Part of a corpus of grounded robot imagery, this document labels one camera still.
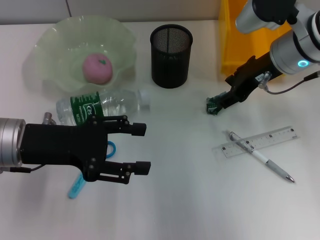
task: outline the yellow bin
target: yellow bin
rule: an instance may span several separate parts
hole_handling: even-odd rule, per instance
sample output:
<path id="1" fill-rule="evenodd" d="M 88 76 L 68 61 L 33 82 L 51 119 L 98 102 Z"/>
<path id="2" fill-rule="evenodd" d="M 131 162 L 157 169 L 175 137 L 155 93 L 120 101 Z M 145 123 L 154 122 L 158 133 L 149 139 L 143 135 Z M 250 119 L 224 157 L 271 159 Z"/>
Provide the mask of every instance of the yellow bin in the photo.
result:
<path id="1" fill-rule="evenodd" d="M 221 72 L 227 76 L 232 75 L 250 57 L 259 58 L 269 52 L 271 43 L 291 29 L 285 23 L 274 31 L 262 28 L 249 34 L 240 33 L 236 28 L 236 18 L 246 2 L 247 0 L 221 0 L 219 13 Z"/>

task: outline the plastic water bottle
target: plastic water bottle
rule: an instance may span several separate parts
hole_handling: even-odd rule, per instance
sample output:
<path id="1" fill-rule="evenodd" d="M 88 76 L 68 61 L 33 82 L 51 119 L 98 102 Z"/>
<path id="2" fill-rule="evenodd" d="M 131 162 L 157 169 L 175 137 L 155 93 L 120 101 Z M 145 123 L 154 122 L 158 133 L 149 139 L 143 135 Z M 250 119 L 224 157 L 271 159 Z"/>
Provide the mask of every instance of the plastic water bottle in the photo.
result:
<path id="1" fill-rule="evenodd" d="M 102 90 L 63 98 L 56 103 L 56 112 L 61 125 L 75 126 L 83 124 L 90 115 L 132 115 L 149 106 L 149 96 L 144 91 Z"/>

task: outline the white pen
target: white pen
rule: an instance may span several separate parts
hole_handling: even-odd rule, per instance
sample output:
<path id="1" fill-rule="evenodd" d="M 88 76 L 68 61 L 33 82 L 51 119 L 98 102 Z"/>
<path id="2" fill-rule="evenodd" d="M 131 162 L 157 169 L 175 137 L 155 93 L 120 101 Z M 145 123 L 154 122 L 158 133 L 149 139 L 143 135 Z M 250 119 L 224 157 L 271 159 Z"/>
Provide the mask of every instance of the white pen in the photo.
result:
<path id="1" fill-rule="evenodd" d="M 231 141 L 238 141 L 241 140 L 241 137 L 239 137 L 237 134 L 235 134 L 233 131 L 228 132 L 229 138 Z M 273 161 L 262 155 L 260 152 L 254 149 L 253 146 L 250 144 L 244 142 L 244 141 L 238 141 L 235 144 L 237 144 L 242 149 L 246 150 L 248 153 L 255 156 L 257 159 L 259 159 L 261 162 L 263 162 L 268 168 L 270 168 L 272 171 L 274 171 L 276 174 L 278 174 L 283 179 L 286 179 L 292 183 L 295 182 L 295 180 L 281 167 L 279 167 L 277 164 L 275 164 Z"/>

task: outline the plastic ruler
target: plastic ruler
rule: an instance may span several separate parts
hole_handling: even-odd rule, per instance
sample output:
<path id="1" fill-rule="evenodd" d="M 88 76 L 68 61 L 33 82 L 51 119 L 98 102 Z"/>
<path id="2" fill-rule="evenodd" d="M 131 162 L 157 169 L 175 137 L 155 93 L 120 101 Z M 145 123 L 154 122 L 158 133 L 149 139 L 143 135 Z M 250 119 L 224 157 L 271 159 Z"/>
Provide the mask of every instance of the plastic ruler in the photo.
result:
<path id="1" fill-rule="evenodd" d="M 237 141 L 230 141 L 217 147 L 222 150 L 226 158 L 246 153 L 244 149 L 239 147 L 236 143 L 244 141 L 245 143 L 254 147 L 254 149 L 262 149 L 272 145 L 280 144 L 286 141 L 297 139 L 298 135 L 292 126 L 287 126 L 277 130 L 265 132 L 259 135 L 250 136 Z"/>

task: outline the pink ball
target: pink ball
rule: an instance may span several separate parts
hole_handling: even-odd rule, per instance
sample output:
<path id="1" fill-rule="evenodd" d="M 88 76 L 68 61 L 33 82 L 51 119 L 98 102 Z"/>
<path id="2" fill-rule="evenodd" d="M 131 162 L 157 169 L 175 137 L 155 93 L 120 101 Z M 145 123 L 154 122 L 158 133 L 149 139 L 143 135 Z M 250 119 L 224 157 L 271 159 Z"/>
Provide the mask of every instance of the pink ball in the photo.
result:
<path id="1" fill-rule="evenodd" d="M 93 84 L 106 84 L 112 78 L 110 60 L 102 53 L 93 53 L 86 57 L 82 65 L 85 79 Z"/>

